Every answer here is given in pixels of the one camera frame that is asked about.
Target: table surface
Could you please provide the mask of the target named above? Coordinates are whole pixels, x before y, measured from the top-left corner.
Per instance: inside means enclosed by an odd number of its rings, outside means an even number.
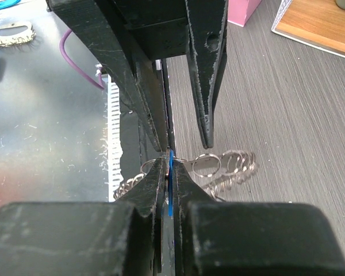
[[[271,33],[279,4],[263,0],[244,28],[228,25],[228,64],[209,152],[251,150],[260,166],[221,196],[315,205],[345,254],[345,59]],[[205,151],[186,58],[168,65],[177,155],[192,160]]]
[[[30,21],[37,36],[0,49],[0,206],[11,201],[107,201],[107,95],[62,58],[67,27],[45,1],[2,10],[1,24]],[[94,76],[98,63],[71,35],[66,50]]]

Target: pink box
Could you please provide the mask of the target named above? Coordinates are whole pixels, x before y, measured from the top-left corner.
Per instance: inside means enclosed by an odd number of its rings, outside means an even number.
[[[229,0],[228,21],[244,27],[261,0]]]

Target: black object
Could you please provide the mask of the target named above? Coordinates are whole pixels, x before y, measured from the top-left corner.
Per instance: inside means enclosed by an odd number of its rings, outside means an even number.
[[[113,77],[157,151],[172,145],[155,60],[187,54],[202,144],[213,147],[213,112],[227,60],[228,0],[47,3]]]
[[[135,112],[131,113],[121,102],[120,113],[121,175],[130,179],[140,173],[144,162],[158,158],[161,153],[154,150]]]
[[[345,275],[324,215],[304,204],[219,203],[173,167],[176,276]],[[0,275],[156,275],[162,268],[166,162],[115,203],[0,209]]]

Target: split ring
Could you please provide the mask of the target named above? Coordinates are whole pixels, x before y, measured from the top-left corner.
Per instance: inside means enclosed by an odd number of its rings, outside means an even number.
[[[210,173],[210,174],[199,174],[199,173],[197,173],[197,172],[195,171],[195,169],[194,169],[194,166],[196,165],[196,163],[197,163],[200,159],[203,159],[204,157],[207,157],[207,156],[208,156],[208,157],[215,158],[215,159],[217,160],[217,169],[216,169],[214,172]],[[196,176],[201,177],[201,178],[212,177],[212,176],[214,176],[215,174],[217,174],[217,172],[220,170],[220,168],[221,168],[221,159],[220,159],[217,155],[215,155],[215,154],[201,154],[200,156],[198,156],[198,157],[194,160],[193,164],[191,165],[191,169],[192,169],[193,173],[194,173]]]
[[[134,185],[136,184],[136,181],[139,180],[141,181],[142,179],[144,178],[144,174],[137,174],[134,178],[133,178],[133,181],[132,181],[132,187],[134,187]]]
[[[243,152],[243,151],[231,151],[232,155],[230,155],[228,163],[227,163],[227,167],[226,167],[226,172],[223,173],[223,175],[225,175],[226,177],[231,177],[237,173],[239,173],[240,171],[245,172],[246,170],[244,170],[243,168],[243,163],[246,161],[246,159],[249,159],[249,162],[251,162],[251,155]],[[234,155],[237,154],[238,157],[236,158],[236,164],[235,164],[235,169],[232,172],[228,172],[230,170],[230,162],[232,161],[232,159],[234,158]]]
[[[143,169],[144,169],[147,165],[153,163],[154,161],[156,161],[156,159],[152,159],[152,160],[149,160],[149,161],[144,162],[144,163],[142,164],[142,166],[140,166],[140,173],[143,174],[143,175],[147,175],[148,172],[143,171]]]

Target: perforated metal keychain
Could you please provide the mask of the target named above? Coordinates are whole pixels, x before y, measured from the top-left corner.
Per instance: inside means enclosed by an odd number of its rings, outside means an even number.
[[[11,24],[1,25],[0,30],[26,27],[26,30],[11,36],[0,36],[0,47],[9,47],[29,43],[36,37],[36,32],[32,29],[32,24],[28,21],[20,21]]]

